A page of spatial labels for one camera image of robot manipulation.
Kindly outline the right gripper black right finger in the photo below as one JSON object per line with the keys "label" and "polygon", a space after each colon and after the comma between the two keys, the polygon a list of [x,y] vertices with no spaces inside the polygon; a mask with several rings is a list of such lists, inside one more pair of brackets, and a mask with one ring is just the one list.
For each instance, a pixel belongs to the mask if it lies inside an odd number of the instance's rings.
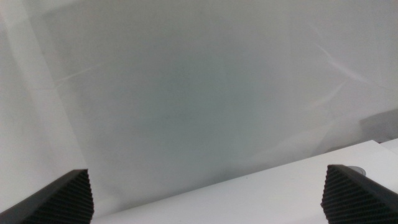
{"label": "right gripper black right finger", "polygon": [[328,165],[321,207],[332,224],[397,224],[397,193],[344,165]]}

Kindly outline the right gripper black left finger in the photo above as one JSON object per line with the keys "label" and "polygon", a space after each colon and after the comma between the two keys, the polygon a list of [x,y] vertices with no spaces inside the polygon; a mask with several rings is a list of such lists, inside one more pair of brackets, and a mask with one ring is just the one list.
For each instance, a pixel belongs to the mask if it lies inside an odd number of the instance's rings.
{"label": "right gripper black left finger", "polygon": [[1,224],[90,224],[95,208],[86,169],[75,169],[1,212]]}

